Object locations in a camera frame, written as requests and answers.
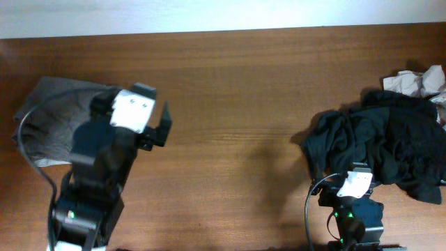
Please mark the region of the grey shorts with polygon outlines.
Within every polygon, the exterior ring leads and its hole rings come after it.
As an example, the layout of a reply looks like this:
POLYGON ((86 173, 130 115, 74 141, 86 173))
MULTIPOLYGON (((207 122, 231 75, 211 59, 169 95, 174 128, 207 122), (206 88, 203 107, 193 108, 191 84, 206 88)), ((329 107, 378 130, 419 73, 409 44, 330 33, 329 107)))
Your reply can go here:
POLYGON ((70 162, 72 136, 91 119, 94 96, 114 86, 61 77, 41 77, 16 111, 13 120, 21 122, 24 149, 37 167, 66 165, 70 162))

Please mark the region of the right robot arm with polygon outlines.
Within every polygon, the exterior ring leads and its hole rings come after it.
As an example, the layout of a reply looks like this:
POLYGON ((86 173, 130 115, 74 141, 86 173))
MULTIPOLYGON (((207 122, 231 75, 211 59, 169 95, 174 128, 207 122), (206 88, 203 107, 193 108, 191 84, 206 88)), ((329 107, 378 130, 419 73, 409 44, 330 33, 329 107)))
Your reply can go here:
POLYGON ((318 205, 332 209, 338 237, 328 242, 331 251, 406 251, 397 244, 382 245, 384 232, 384 205, 370 198, 375 188, 374 175, 366 163, 354 162, 348 171, 315 178, 305 201, 305 231, 310 249, 313 250, 308 223, 310 197, 319 196, 318 205))

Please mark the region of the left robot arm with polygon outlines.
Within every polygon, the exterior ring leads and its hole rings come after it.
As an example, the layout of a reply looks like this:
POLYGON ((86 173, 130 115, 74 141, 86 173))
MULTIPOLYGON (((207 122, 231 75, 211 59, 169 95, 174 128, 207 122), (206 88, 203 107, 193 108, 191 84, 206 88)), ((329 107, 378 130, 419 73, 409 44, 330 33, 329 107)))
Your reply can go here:
POLYGON ((89 118, 72 135, 71 169, 48 219, 49 250, 108 245, 124 209, 121 194, 140 150, 166 144, 172 119, 164 106, 157 127, 148 126, 157 91, 142 83, 93 97, 89 118))

